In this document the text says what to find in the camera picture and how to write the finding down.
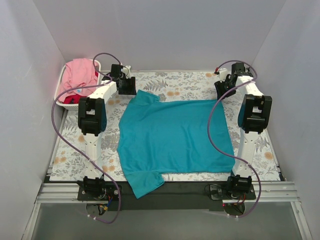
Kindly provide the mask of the teal t shirt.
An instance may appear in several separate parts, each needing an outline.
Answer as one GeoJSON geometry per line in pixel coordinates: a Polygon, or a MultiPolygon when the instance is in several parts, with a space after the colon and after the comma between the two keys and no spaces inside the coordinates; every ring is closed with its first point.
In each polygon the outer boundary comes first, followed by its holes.
{"type": "Polygon", "coordinates": [[[119,122],[118,155],[136,198],[163,174],[228,173],[235,160],[224,107],[216,100],[162,102],[139,90],[119,122]]]}

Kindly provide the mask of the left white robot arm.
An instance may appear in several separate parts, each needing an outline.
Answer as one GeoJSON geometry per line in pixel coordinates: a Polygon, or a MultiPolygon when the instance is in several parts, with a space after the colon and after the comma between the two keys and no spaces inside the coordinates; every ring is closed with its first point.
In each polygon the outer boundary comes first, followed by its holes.
{"type": "Polygon", "coordinates": [[[78,103],[78,127],[85,144],[84,154],[93,163],[88,163],[84,176],[88,179],[100,179],[103,173],[101,142],[102,134],[107,127],[106,103],[114,95],[134,96],[136,78],[132,76],[130,65],[112,64],[109,75],[101,81],[102,86],[87,97],[82,97],[78,103]]]}

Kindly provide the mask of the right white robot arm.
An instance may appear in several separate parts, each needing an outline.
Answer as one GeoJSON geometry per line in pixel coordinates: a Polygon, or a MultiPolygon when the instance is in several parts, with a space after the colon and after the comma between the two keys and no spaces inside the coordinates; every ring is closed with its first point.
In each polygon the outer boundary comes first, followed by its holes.
{"type": "Polygon", "coordinates": [[[258,89],[256,70],[243,61],[226,61],[218,66],[214,73],[219,77],[214,83],[218,100],[228,98],[237,91],[243,96],[237,118],[240,143],[231,174],[248,178],[254,172],[251,167],[255,147],[269,124],[273,99],[258,89]]]}

